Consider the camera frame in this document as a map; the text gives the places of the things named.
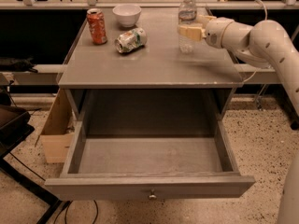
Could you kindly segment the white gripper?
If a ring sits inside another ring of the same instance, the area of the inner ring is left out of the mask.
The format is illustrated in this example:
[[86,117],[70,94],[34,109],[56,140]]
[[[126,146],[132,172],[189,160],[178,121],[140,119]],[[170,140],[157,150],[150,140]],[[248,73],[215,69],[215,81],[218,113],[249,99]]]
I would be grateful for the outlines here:
[[193,41],[206,39],[206,43],[216,49],[229,49],[228,43],[223,41],[227,27],[234,22],[232,19],[210,15],[198,15],[194,24],[180,24],[178,33]]

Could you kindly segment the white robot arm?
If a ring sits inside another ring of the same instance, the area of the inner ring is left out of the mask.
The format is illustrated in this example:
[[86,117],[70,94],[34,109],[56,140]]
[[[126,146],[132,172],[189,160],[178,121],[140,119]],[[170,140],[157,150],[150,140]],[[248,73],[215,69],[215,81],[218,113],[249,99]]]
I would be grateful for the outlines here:
[[[272,66],[299,115],[299,52],[278,22],[263,20],[249,26],[199,15],[192,24],[180,24],[178,33],[193,41],[205,40],[213,48],[227,49],[254,67]],[[277,224],[299,224],[299,153],[286,175]]]

